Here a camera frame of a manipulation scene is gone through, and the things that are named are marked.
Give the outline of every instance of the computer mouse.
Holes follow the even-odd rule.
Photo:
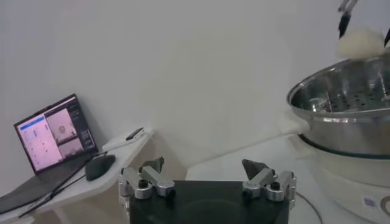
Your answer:
[[[92,181],[103,176],[114,162],[115,155],[104,155],[92,159],[85,166],[85,178],[87,181]]]

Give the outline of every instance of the metal bracket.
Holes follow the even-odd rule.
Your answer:
[[[297,178],[292,171],[283,171],[278,178],[267,185],[267,198],[271,201],[289,200],[290,209],[295,205]]]
[[[122,180],[125,182],[126,196],[134,194],[134,197],[140,200],[147,199],[152,195],[152,185],[146,180],[143,180],[133,168],[125,168],[122,170]]]
[[[175,182],[164,177],[150,166],[142,167],[141,177],[151,182],[157,190],[157,194],[162,197],[170,197],[170,194],[174,194]]]
[[[264,168],[251,180],[243,182],[243,195],[247,199],[258,198],[261,195],[261,188],[271,184],[276,179],[272,169]]]

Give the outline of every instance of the white table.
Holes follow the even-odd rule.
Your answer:
[[[241,164],[243,159],[266,163],[277,172],[292,170],[297,176],[297,190],[317,207],[325,224],[369,224],[327,198],[317,187],[310,173],[311,164],[296,160],[296,152],[286,137],[275,138],[261,144],[229,153],[216,159],[190,167],[187,180],[245,181],[247,176]],[[297,196],[296,206],[290,213],[290,224],[317,224],[319,220],[312,208]]]
[[[154,134],[154,131],[151,128],[145,128],[145,132],[147,134],[142,136],[139,140],[137,140],[137,142],[122,146],[120,148],[108,152],[108,155],[116,156],[116,161],[113,163],[110,170],[108,170],[107,173],[105,173],[103,176],[93,181],[87,181],[84,178],[79,180],[78,182],[74,183],[73,185],[70,185],[70,187],[66,188],[63,192],[55,196],[51,201],[35,210],[34,213],[38,214],[41,212],[53,210],[63,224],[70,224],[71,222],[64,213],[62,206],[83,200],[93,195],[100,194],[114,184],[116,184],[119,171],[123,167],[127,167],[134,160],[137,154],[141,151],[141,149],[145,146],[145,144]],[[64,186],[78,179],[84,174],[85,169],[83,168],[78,171],[70,180],[68,180],[64,184]],[[24,206],[22,208],[12,210],[5,214],[1,214],[0,224],[19,222],[19,214],[25,211],[27,207],[28,206]]]

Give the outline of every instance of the screen display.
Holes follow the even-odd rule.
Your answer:
[[[36,172],[78,153],[96,150],[75,95],[15,127]]]

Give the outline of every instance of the pot rim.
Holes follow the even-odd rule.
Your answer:
[[[305,87],[307,84],[309,84],[312,80],[316,79],[317,77],[333,71],[339,67],[342,67],[344,65],[349,64],[351,61],[372,61],[372,60],[379,60],[384,59],[390,60],[390,54],[381,56],[381,57],[375,57],[375,58],[367,58],[367,59],[347,59],[344,61],[341,61],[339,63],[336,63],[334,65],[331,65],[327,68],[324,68],[313,75],[310,75],[303,80],[301,80],[298,84],[296,84],[287,94],[287,104],[291,106],[291,108],[297,113],[306,115],[309,117],[329,117],[329,118],[358,118],[358,117],[377,117],[377,116],[383,116],[383,115],[389,115],[390,114],[390,108],[379,108],[374,110],[363,110],[363,111],[355,111],[355,112],[326,112],[326,111],[311,111],[311,110],[304,110],[299,107],[294,106],[291,101],[294,97],[294,95],[303,87]]]

